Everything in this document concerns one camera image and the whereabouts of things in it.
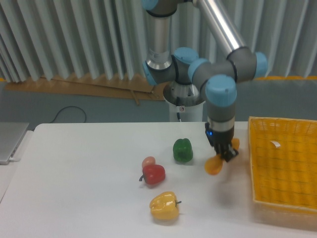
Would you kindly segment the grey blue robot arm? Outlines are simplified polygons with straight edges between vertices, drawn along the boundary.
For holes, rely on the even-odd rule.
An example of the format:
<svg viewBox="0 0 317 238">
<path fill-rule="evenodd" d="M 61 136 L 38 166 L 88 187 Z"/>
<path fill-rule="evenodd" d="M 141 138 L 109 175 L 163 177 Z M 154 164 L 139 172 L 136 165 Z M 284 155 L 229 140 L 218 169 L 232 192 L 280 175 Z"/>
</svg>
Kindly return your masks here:
<svg viewBox="0 0 317 238">
<path fill-rule="evenodd" d="M 268 70 L 266 56 L 253 53 L 237 31 L 219 0 L 192 2 L 202 16 L 225 55 L 222 62 L 200 58 L 191 48 L 170 50 L 171 18 L 181 4 L 179 0 L 144 0 L 142 8 L 150 16 L 149 51 L 143 71 L 150 85 L 176 82 L 193 85 L 207 106 L 205 134 L 222 160 L 238 155 L 233 146 L 235 106 L 238 83 L 263 77 Z"/>
</svg>

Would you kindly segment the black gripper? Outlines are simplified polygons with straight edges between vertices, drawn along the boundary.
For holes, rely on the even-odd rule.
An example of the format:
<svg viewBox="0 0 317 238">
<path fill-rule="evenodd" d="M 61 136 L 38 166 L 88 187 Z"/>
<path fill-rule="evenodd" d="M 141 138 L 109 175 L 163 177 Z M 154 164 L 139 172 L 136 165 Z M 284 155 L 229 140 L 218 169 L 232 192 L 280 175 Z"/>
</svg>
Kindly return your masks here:
<svg viewBox="0 0 317 238">
<path fill-rule="evenodd" d="M 228 163 L 239 155 L 238 150 L 232 146 L 234 126 L 226 131 L 216 131 L 210 128 L 209 122 L 206 122 L 205 134 L 216 154 L 221 156 L 225 162 Z"/>
</svg>

